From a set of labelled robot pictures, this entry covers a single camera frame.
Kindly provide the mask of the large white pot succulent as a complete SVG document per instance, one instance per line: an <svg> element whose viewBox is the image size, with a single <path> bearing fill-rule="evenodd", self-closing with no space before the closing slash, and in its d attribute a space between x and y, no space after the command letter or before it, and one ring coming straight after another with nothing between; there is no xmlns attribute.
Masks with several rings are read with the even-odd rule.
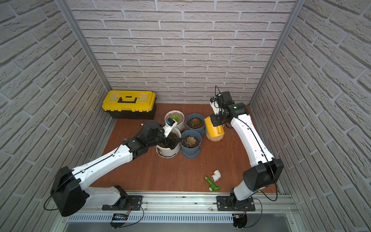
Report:
<svg viewBox="0 0 371 232"><path fill-rule="evenodd" d="M177 128L172 129L171 134L173 133L176 134L176 137L181 138L181 132ZM180 151L180 147L180 143L178 143L174 149L156 146L156 152L160 157L169 159L177 155L177 153Z"/></svg>

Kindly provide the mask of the yellow watering can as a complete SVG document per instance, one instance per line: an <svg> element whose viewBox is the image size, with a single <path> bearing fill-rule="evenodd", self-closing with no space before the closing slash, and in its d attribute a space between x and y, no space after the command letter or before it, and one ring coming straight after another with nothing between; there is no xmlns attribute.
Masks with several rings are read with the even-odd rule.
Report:
<svg viewBox="0 0 371 232"><path fill-rule="evenodd" d="M205 118L205 125L210 137L217 137L225 134L223 126L214 127L210 117Z"/></svg>

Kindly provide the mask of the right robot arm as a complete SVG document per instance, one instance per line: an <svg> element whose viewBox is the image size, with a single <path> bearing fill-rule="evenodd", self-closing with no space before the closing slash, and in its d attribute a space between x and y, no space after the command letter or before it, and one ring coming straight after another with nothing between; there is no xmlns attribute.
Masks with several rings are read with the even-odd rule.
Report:
<svg viewBox="0 0 371 232"><path fill-rule="evenodd" d="M245 210L253 203L252 196L266 187L275 185L284 169L281 159L276 159L259 137L247 108L235 103L228 91L216 93L210 99L213 114L205 119L209 139L224 135L224 126L230 124L241 139L250 160L250 169L243 173L242 182L231 190L221 202L223 210Z"/></svg>

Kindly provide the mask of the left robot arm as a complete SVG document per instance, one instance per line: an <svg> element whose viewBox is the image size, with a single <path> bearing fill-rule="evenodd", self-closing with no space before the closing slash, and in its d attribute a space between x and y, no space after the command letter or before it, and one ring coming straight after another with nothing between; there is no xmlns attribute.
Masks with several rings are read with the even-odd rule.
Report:
<svg viewBox="0 0 371 232"><path fill-rule="evenodd" d="M93 182L117 167L128 163L160 144L174 149L181 138L169 137L177 122L168 118L164 124L149 120L132 138L123 141L113 151L78 167L60 168L54 178L50 197L63 217L71 216L86 204L89 194L85 192Z"/></svg>

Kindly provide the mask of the white pipe elbow fitting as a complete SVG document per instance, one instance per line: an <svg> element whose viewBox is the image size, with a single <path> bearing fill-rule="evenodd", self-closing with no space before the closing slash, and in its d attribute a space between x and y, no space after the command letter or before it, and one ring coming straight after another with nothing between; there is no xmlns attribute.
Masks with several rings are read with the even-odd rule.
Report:
<svg viewBox="0 0 371 232"><path fill-rule="evenodd" d="M214 171L214 174L211 175L211 179L212 179L213 182L217 182L218 180L220 180L221 179L221 173L220 173L220 171L219 170L215 170Z"/></svg>

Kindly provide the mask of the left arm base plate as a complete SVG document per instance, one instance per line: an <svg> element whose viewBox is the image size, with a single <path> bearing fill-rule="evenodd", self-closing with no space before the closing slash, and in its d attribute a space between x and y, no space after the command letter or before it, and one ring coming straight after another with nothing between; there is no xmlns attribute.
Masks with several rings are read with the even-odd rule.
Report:
<svg viewBox="0 0 371 232"><path fill-rule="evenodd" d="M128 195L128 196L121 196L119 200L109 206L103 205L103 211L129 211L129 207L131 211L140 211L142 205L143 196L142 195Z"/></svg>

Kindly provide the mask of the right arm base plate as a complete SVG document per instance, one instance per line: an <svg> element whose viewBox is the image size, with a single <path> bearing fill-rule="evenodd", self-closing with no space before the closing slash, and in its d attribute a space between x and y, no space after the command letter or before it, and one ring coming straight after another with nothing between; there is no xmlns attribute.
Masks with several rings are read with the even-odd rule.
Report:
<svg viewBox="0 0 371 232"><path fill-rule="evenodd" d="M238 201L234 196L216 196L216 206L218 211L246 211L253 212L256 210L252 197Z"/></svg>

